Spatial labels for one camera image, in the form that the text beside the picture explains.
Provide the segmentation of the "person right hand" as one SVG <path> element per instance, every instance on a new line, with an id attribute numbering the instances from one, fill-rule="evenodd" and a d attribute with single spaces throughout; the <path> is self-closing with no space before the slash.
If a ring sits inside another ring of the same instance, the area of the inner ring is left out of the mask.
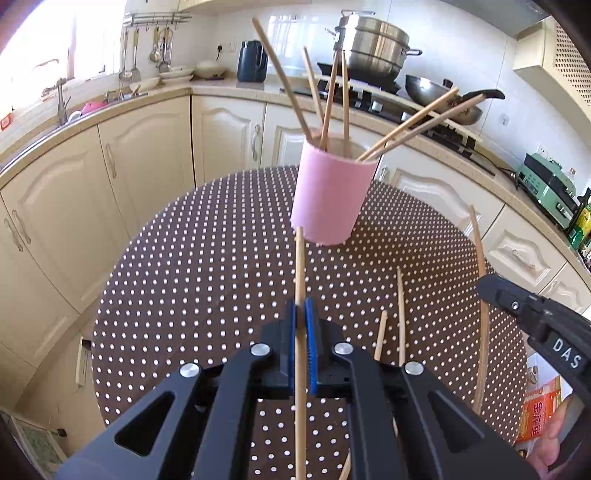
<path id="1" fill-rule="evenodd" d="M 544 427 L 543 433 L 533 446 L 527 461 L 534 467 L 541 479 L 551 474 L 549 467 L 557 460 L 560 452 L 559 433 L 564 424 L 567 409 L 574 395 L 569 395 L 554 412 Z"/>

